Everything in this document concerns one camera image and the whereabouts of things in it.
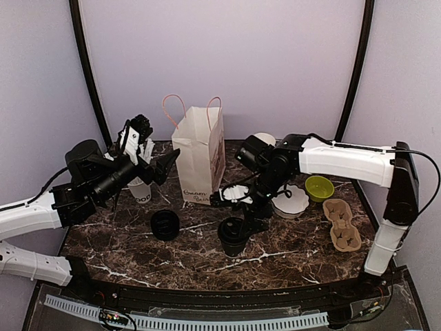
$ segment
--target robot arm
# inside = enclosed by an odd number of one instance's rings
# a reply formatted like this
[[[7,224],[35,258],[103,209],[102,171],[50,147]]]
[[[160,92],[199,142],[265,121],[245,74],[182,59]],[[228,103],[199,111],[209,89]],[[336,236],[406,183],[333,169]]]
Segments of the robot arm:
[[[405,143],[397,143],[395,148],[409,149]],[[297,174],[358,179],[389,189],[384,217],[365,263],[365,272],[381,276],[418,216],[418,178],[411,155],[393,151],[390,146],[329,142],[313,134],[290,134],[275,147],[255,136],[248,137],[236,158],[258,176],[251,185],[227,186],[212,195],[212,205],[240,204],[245,215],[240,225],[234,226],[231,221],[228,224],[232,228],[220,225],[218,233],[224,247],[267,230],[260,219],[268,216],[268,202]]]
[[[152,131],[148,119],[142,115],[127,121],[120,132],[113,161],[102,155],[95,140],[82,141],[65,156],[71,183],[55,186],[38,199],[1,206],[0,274],[67,285],[78,269],[77,262],[22,250],[4,239],[80,224],[96,212],[96,206],[106,208],[106,201],[136,177],[146,184],[155,181],[162,185],[180,151],[157,159],[155,167],[146,163],[139,153]]]

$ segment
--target purple wall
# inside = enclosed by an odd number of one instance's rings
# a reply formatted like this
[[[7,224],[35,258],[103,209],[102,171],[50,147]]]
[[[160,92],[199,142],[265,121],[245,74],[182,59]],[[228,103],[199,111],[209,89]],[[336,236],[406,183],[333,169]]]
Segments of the purple wall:
[[[365,68],[345,141],[393,145],[406,141],[441,165],[441,3],[388,0],[376,3]],[[436,173],[414,157],[420,207],[433,194]],[[378,217],[385,190],[363,185]],[[432,330],[441,325],[441,198],[415,225],[398,254],[409,266]]]
[[[68,1],[0,5],[0,205],[37,194],[87,138],[101,142],[74,40]],[[8,242],[56,254],[63,230]],[[0,275],[0,331],[19,331],[34,282]]]
[[[315,131],[333,137],[353,68],[362,0],[82,1],[111,132],[144,112],[155,139],[188,106],[223,99],[225,137]],[[171,114],[182,108],[170,102]]]

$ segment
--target white scalloped plate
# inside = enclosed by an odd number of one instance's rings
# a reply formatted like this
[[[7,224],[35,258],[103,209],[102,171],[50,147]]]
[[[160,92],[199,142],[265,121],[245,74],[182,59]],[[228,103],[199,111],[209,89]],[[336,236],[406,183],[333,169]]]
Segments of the white scalloped plate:
[[[292,197],[287,198],[285,194],[280,194],[271,200],[274,212],[284,219],[295,219],[299,217],[309,206],[309,197],[304,190],[296,185],[288,185],[287,189],[292,192]]]

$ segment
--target black metal frame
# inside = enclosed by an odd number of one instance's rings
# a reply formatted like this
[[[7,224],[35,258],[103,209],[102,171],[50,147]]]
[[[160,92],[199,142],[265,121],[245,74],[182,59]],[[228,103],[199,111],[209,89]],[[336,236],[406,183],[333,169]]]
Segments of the black metal frame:
[[[72,24],[74,26],[76,43],[79,50],[81,59],[81,65],[83,66],[83,72],[92,105],[94,106],[94,112],[96,119],[99,123],[101,134],[103,135],[106,145],[110,145],[112,140],[110,138],[110,131],[105,117],[103,109],[101,107],[98,93],[94,82],[94,77],[90,67],[90,60],[85,44],[85,37],[83,33],[83,26],[81,23],[81,15],[79,11],[78,0],[70,0],[70,10],[72,15]],[[369,39],[369,32],[371,27],[371,21],[373,16],[374,0],[365,1],[365,12],[363,15],[362,29],[360,33],[360,40],[357,49],[356,61],[352,72],[351,82],[345,101],[345,106],[342,111],[340,123],[336,132],[335,140],[341,141],[347,127],[351,109],[356,96],[358,83],[362,72],[362,67],[366,55],[367,42]],[[357,181],[352,181],[354,188],[365,208],[367,215],[373,225],[378,229],[378,222],[375,214],[366,199],[364,192],[362,191],[360,184]],[[391,262],[390,268],[396,271],[396,274],[402,275],[411,286],[411,291],[416,300],[418,313],[421,318],[421,322],[424,330],[429,330],[429,326],[422,309],[421,302],[416,292],[413,281],[407,268],[397,268],[393,262]],[[344,281],[336,281],[333,283],[326,283],[320,285],[301,286],[296,288],[285,288],[280,290],[264,290],[264,291],[245,291],[245,292],[195,292],[195,291],[179,291],[179,290],[156,290],[149,288],[140,288],[136,286],[117,285],[113,283],[107,283],[104,281],[93,281],[93,283],[103,289],[107,293],[118,293],[117,299],[113,299],[109,302],[115,308],[122,310],[147,310],[151,305],[156,307],[164,306],[180,306],[185,305],[188,308],[188,302],[193,303],[193,308],[198,306],[207,308],[207,304],[210,303],[213,308],[225,309],[234,305],[240,309],[259,309],[259,308],[272,308],[281,306],[294,306],[301,305],[303,310],[319,309],[322,311],[335,310],[347,306],[351,300],[349,299],[336,299],[332,295],[336,288],[347,288],[356,281],[355,279],[347,279]],[[37,286],[34,289],[34,293],[31,298],[31,302],[26,314],[25,323],[23,324],[23,331],[29,325],[30,317],[32,315],[32,309],[35,305],[35,301],[38,297],[38,292],[41,288],[41,284],[45,282],[37,281]],[[274,295],[276,293],[283,293],[284,295]],[[69,296],[69,290],[63,290],[63,294]]]
[[[338,123],[337,133],[334,138],[335,141],[342,141],[343,136],[345,135],[347,124],[349,122],[349,117],[351,116],[353,102],[356,98],[358,83],[360,82],[361,72],[363,69],[363,63],[365,62],[367,42],[369,40],[369,33],[371,31],[374,2],[374,0],[366,0],[365,2],[365,13],[363,14],[356,61],[353,65],[351,82],[349,83],[345,106],[343,107],[340,122]]]
[[[96,90],[96,84],[92,73],[92,68],[90,66],[90,59],[88,55],[87,46],[85,43],[83,24],[81,23],[81,13],[79,10],[78,0],[69,0],[70,13],[72,16],[72,25],[74,27],[76,45],[78,47],[78,53],[81,60],[81,65],[83,66],[83,73],[85,81],[88,85],[90,100],[92,102],[96,120],[103,136],[104,142],[107,147],[112,145],[112,139],[110,137],[110,131],[105,121],[103,108],[101,107],[101,102],[99,100],[98,92]],[[349,88],[346,96],[345,105],[340,117],[340,122],[335,135],[336,141],[342,141],[345,134],[347,124],[349,122],[349,117],[351,115],[353,102],[356,98],[356,93],[358,89],[358,83],[360,82],[361,72],[363,68],[363,63],[365,62],[365,55],[367,49],[367,43],[369,40],[369,33],[371,30],[371,23],[373,17],[373,5],[374,0],[365,1],[365,12],[363,14],[362,27],[360,32],[360,40],[358,42],[356,60],[353,65],[353,71],[351,76],[351,81],[349,83]]]
[[[386,285],[391,285],[390,272],[386,279],[390,279]],[[418,316],[423,330],[429,331],[429,324],[422,309],[420,298],[416,292],[411,275],[406,266],[395,269],[393,282],[399,284],[401,281],[409,284],[413,300],[415,301]],[[353,299],[338,298],[333,293],[339,289],[347,288],[356,281],[348,279],[328,284],[303,286],[297,288],[285,288],[279,290],[241,291],[241,292],[195,292],[180,290],[155,290],[151,288],[140,288],[136,286],[118,285],[104,281],[93,281],[97,290],[105,293],[110,300],[106,301],[106,307],[122,312],[149,312],[152,308],[172,308],[184,310],[267,310],[274,308],[301,307],[301,310],[319,310],[321,312],[333,312],[336,310],[347,310]],[[32,313],[34,311],[39,291],[42,284],[53,288],[59,288],[61,295],[78,299],[75,293],[68,288],[61,288],[57,285],[38,281],[34,289],[32,299],[26,314],[22,331],[28,331]],[[365,297],[370,299],[378,295]]]
[[[112,145],[112,138],[110,136],[109,127],[105,121],[103,108],[99,101],[98,91],[92,73],[92,66],[90,65],[88,48],[85,43],[83,24],[81,22],[81,13],[78,0],[69,0],[70,15],[72,17],[72,25],[74,28],[76,46],[78,48],[78,54],[80,56],[81,66],[83,67],[83,74],[86,85],[88,86],[90,101],[94,108],[96,120],[98,121],[99,130],[103,136],[104,143],[107,147]]]

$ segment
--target pink bag handle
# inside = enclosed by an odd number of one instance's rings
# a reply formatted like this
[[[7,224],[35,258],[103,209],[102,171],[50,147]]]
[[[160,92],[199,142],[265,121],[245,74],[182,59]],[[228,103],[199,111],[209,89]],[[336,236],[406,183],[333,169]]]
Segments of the pink bag handle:
[[[222,100],[221,100],[220,97],[214,97],[213,99],[211,99],[211,100],[209,101],[209,103],[208,103],[208,105],[207,105],[207,119],[208,119],[208,127],[209,127],[209,130],[210,130],[210,131],[212,131],[212,125],[211,125],[210,122],[209,122],[208,108],[209,108],[209,105],[211,105],[212,102],[213,102],[214,100],[216,100],[216,99],[219,100],[219,113],[218,113],[218,118],[219,118],[219,116],[221,115]]]
[[[178,96],[177,94],[169,94],[169,95],[165,96],[164,99],[163,99],[163,110],[164,110],[164,113],[167,115],[168,119],[169,119],[170,121],[172,121],[172,123],[173,123],[173,125],[176,127],[176,129],[179,130],[178,124],[177,124],[177,123],[173,120],[173,118],[168,114],[167,110],[165,110],[165,100],[167,100],[169,97],[176,97],[176,98],[178,98],[178,99],[181,101],[181,103],[182,103],[182,107],[184,108],[184,117],[187,118],[187,111],[185,110],[185,104],[184,104],[184,101],[181,99],[181,97]]]

